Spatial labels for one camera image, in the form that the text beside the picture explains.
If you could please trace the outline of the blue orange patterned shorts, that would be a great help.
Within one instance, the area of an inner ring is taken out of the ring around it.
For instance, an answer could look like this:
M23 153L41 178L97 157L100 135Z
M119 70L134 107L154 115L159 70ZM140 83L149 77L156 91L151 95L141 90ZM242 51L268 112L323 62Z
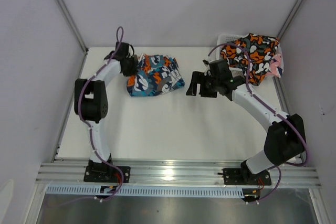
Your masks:
M141 54L136 58L136 73L126 82L130 96L155 97L185 86L175 58L147 54Z

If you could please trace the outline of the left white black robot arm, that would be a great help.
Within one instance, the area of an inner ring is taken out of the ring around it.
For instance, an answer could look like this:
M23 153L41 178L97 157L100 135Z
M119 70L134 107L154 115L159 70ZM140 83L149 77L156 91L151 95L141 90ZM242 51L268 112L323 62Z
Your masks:
M75 81L74 111L87 126L92 148L90 161L101 164L96 168L95 175L102 182L108 182L114 176L104 129L104 119L109 109L106 87L117 75L130 76L136 69L134 47L126 42L117 42L115 50L104 58L103 65L92 77Z

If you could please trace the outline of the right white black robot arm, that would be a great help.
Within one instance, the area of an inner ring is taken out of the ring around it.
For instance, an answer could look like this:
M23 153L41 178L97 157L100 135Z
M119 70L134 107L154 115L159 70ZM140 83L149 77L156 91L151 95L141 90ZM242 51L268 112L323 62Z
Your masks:
M233 76L225 60L209 63L207 72L194 71L186 95L205 98L225 96L245 109L266 131L263 149L241 164L240 179L251 184L259 173L287 163L306 151L301 116L277 110L262 99L242 76Z

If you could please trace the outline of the pink white patterned shorts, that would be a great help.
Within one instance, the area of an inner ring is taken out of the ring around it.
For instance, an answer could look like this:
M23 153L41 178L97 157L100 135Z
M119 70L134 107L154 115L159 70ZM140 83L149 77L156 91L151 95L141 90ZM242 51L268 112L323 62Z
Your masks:
M271 59L269 64L269 70L267 76L281 78L284 72L284 63L283 63L282 54L275 54Z

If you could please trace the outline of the aluminium front rail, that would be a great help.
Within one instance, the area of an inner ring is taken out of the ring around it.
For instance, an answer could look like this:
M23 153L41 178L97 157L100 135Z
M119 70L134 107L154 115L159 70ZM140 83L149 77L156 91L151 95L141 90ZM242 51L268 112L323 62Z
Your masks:
M116 166L131 168L128 185L215 187L224 185L223 168L239 168L239 161L175 161L116 159ZM82 184L86 159L57 159L42 163L36 183ZM314 167L282 165L281 171L270 170L272 184L280 179L279 188L320 189L321 182Z

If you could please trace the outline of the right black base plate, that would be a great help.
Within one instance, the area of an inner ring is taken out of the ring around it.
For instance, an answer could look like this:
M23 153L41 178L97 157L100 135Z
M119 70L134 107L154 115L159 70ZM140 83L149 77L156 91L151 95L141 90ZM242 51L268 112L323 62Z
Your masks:
M270 174L266 170L252 174L242 168L223 168L217 174L223 178L225 185L270 186L272 184Z

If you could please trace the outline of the right aluminium frame post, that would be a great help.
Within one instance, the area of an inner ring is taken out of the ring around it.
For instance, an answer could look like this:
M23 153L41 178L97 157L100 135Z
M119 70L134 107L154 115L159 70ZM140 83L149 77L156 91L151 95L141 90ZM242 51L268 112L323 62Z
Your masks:
M284 23L282 24L277 37L282 40L282 38L284 37L284 35L286 34L287 30L290 28L292 22L294 21L294 19L296 18L296 16L298 15L301 7L303 6L305 0L295 0L293 7L291 8L289 14L287 15Z

